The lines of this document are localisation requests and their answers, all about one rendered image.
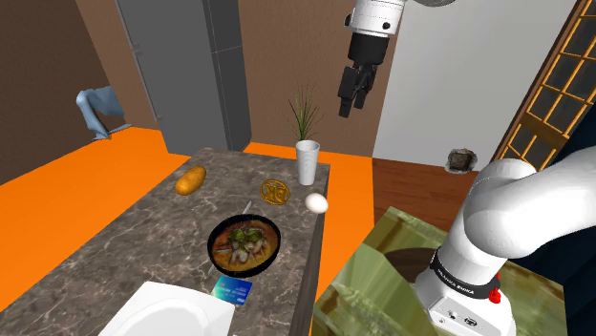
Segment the brown bread loaf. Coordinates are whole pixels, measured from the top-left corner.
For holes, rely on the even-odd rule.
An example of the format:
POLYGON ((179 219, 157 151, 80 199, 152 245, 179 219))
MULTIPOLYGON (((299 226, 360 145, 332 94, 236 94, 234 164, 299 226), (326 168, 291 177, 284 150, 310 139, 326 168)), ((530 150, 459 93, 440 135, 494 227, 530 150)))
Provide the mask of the brown bread loaf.
POLYGON ((197 191, 203 184, 206 170, 202 166, 194 166, 184 173, 176 182, 175 190, 181 196, 197 191))

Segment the light blue chair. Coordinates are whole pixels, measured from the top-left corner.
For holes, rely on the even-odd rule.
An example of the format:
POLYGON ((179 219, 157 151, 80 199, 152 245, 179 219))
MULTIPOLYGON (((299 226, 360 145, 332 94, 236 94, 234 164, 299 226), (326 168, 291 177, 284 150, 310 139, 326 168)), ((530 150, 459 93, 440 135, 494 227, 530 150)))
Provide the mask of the light blue chair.
POLYGON ((80 91, 75 102, 84 117, 87 129, 95 134, 94 140, 108 139, 110 134, 131 127, 131 124, 125 123, 107 131, 96 115, 96 112, 100 112, 106 116, 124 117, 124 111, 111 86, 80 91))

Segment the white vase with green plant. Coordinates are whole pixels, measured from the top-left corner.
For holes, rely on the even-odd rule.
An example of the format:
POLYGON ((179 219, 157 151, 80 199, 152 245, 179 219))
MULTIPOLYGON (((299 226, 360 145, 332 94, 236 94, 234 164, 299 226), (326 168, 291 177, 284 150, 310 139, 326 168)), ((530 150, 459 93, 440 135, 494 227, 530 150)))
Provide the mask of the white vase with green plant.
POLYGON ((294 98, 288 101, 291 114, 287 118, 288 127, 296 138, 295 151, 300 184, 314 183, 320 144, 313 139, 318 134, 314 130, 324 114, 314 102, 314 87, 301 86, 294 98))

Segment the blue card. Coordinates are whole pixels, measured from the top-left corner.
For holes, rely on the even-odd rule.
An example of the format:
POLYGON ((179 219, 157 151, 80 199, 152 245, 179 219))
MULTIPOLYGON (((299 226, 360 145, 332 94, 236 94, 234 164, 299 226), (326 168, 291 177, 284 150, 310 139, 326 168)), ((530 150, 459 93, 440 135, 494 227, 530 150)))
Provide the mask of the blue card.
POLYGON ((251 287, 251 282, 221 275, 214 285, 211 295, 235 305, 244 305, 251 287))

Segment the round gold emblem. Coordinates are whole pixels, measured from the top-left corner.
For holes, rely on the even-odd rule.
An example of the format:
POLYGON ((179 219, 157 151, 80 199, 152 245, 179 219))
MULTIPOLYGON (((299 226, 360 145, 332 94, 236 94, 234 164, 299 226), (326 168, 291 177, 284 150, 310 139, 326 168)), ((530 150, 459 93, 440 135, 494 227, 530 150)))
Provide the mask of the round gold emblem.
POLYGON ((260 186, 260 195, 269 204, 283 205, 289 201, 290 191, 280 180, 266 179, 260 186))

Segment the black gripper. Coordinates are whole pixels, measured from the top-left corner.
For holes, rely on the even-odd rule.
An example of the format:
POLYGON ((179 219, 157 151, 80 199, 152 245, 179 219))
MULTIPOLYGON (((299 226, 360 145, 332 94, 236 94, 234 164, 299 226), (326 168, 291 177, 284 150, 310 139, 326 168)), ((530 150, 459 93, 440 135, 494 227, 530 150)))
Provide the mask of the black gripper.
POLYGON ((351 108, 362 109, 368 93, 373 88, 377 66, 383 63, 389 37, 354 32, 348 51, 348 59, 359 69, 346 67, 338 90, 339 115, 347 118, 351 108))

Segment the grey rock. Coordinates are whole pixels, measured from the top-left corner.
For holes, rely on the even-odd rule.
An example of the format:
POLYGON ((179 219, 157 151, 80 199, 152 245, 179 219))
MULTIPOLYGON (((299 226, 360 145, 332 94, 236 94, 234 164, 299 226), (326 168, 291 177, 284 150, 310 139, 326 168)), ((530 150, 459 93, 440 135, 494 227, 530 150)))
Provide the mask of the grey rock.
POLYGON ((478 162, 477 155, 469 149, 452 150, 445 163, 445 170, 451 174, 467 174, 471 172, 478 162))

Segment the black bowl of food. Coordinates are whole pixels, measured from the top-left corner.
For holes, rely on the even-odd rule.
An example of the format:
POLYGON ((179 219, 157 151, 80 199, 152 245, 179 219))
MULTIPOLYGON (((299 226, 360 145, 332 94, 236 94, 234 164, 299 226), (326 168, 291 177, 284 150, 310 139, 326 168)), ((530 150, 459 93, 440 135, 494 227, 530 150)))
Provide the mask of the black bowl of food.
POLYGON ((214 267, 225 275, 249 278, 273 263, 281 238, 277 225, 265 217, 234 215, 211 231, 207 252, 214 267))

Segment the white plate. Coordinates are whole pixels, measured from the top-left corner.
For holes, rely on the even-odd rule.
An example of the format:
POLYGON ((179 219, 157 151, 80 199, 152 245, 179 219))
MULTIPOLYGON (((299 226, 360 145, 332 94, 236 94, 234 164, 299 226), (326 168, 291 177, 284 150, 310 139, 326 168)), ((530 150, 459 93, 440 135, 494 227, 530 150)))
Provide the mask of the white plate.
POLYGON ((210 294, 147 281, 98 336, 227 336, 234 312, 210 294))

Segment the grey refrigerator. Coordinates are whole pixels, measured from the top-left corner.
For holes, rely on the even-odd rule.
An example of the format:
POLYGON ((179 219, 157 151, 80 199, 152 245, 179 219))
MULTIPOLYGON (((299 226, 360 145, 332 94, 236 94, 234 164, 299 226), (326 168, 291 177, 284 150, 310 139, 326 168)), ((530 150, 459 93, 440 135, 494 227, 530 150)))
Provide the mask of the grey refrigerator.
POLYGON ((169 152, 251 140, 238 0, 115 0, 169 152))

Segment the orange framed glass door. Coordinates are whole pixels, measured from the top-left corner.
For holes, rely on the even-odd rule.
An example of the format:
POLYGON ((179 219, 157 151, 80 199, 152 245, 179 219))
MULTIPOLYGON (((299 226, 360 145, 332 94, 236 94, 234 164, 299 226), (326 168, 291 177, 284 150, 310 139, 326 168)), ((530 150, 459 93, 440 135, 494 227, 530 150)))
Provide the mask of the orange framed glass door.
POLYGON ((577 0, 493 159, 542 170, 596 103, 596 0, 577 0))

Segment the white egg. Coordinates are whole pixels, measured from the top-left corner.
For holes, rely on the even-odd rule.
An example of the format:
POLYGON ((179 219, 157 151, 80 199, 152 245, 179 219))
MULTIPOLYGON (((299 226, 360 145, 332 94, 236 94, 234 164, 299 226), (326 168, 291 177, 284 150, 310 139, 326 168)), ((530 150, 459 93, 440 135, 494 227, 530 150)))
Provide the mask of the white egg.
POLYGON ((305 198, 305 205, 308 210, 315 214, 324 214, 329 209, 327 199, 318 193, 311 193, 305 198))

